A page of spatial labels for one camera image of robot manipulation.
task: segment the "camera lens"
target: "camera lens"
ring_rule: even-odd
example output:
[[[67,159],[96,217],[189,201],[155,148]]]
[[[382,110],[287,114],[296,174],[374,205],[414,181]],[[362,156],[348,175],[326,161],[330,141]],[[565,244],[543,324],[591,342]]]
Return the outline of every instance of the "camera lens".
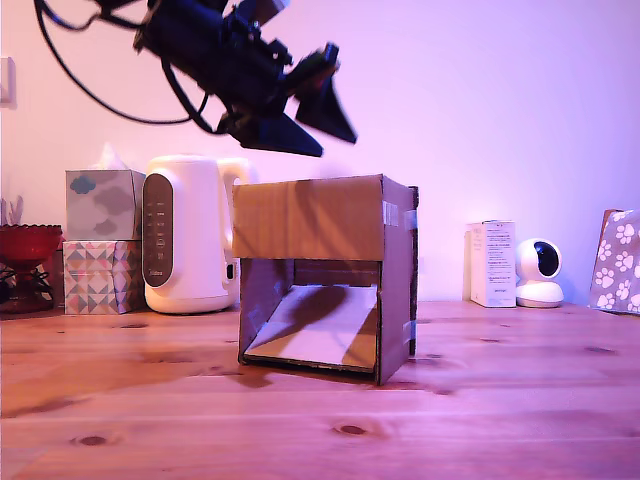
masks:
[[[560,265],[560,259],[556,249],[549,245],[547,242],[536,242],[533,244],[538,254],[538,269],[540,273],[545,277],[550,277]]]

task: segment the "kettle handle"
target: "kettle handle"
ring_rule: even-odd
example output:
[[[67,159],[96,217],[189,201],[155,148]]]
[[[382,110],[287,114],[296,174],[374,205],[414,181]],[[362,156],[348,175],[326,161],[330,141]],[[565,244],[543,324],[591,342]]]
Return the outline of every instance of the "kettle handle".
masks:
[[[233,184],[236,179],[239,179],[241,183],[251,183],[255,181],[256,172],[246,158],[221,158],[217,160],[217,163],[229,207],[228,219],[226,215],[220,215],[223,219],[222,245],[225,250],[231,251],[233,245]]]

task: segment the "geometric pattern tissue box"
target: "geometric pattern tissue box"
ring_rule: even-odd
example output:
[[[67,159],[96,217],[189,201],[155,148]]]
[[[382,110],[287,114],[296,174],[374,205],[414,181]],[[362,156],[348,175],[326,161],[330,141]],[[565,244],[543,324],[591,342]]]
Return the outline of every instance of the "geometric pattern tissue box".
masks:
[[[589,306],[640,314],[640,210],[607,211],[603,219]]]
[[[139,240],[64,242],[66,314],[120,314],[146,305]]]

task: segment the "red glass bowl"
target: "red glass bowl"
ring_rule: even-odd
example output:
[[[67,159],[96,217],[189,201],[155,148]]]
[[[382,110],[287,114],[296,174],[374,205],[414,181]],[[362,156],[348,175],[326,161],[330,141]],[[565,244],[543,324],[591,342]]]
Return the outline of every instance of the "red glass bowl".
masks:
[[[3,225],[0,262],[16,272],[30,272],[53,255],[61,236],[60,225]]]
[[[30,313],[53,308],[53,300],[37,291],[31,272],[60,244],[60,225],[4,225],[0,227],[0,263],[16,274],[16,285],[0,313]]]

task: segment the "light switch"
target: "light switch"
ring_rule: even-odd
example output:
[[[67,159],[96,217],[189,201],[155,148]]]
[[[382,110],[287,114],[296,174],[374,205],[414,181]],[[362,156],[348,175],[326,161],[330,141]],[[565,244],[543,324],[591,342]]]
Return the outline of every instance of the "light switch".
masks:
[[[15,65],[11,57],[0,58],[0,107],[14,103]]]

